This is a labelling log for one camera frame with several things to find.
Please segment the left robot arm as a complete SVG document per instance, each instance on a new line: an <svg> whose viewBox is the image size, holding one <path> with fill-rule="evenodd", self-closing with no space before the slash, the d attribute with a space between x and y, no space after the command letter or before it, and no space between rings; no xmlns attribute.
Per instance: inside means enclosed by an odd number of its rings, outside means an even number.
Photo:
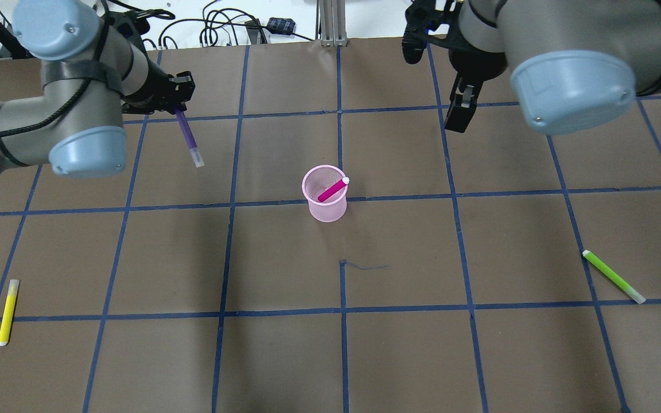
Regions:
<svg viewBox="0 0 661 413"><path fill-rule="evenodd" d="M66 178L124 171L124 114L176 114L195 90L189 71L165 73L81 1L20 1L14 34L40 60L42 96L0 102L0 175L50 165Z"/></svg>

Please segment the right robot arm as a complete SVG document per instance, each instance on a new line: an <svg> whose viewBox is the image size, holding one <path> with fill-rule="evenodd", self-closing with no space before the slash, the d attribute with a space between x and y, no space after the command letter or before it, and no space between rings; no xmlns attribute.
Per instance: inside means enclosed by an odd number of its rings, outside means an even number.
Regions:
<svg viewBox="0 0 661 413"><path fill-rule="evenodd" d="M661 1L465 1L454 8L472 52L451 50L462 105L511 69L527 125L571 134L624 115L661 93Z"/></svg>

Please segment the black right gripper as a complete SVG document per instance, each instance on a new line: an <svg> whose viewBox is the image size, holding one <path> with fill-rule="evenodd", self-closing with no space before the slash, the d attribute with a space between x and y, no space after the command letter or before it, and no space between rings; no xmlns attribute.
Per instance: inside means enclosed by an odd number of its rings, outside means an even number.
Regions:
<svg viewBox="0 0 661 413"><path fill-rule="evenodd" d="M457 75L444 128L453 133L464 133L476 112L481 84L500 76L507 68L507 59L503 53L451 49L449 62Z"/></svg>

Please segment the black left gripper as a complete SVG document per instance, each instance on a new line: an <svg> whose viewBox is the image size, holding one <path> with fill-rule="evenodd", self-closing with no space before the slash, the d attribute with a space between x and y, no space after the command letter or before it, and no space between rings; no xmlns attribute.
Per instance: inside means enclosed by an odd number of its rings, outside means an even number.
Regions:
<svg viewBox="0 0 661 413"><path fill-rule="evenodd" d="M132 64L122 80L122 91L123 114L176 114L186 112L195 91L195 78L190 71L168 74L157 63L145 60Z"/></svg>

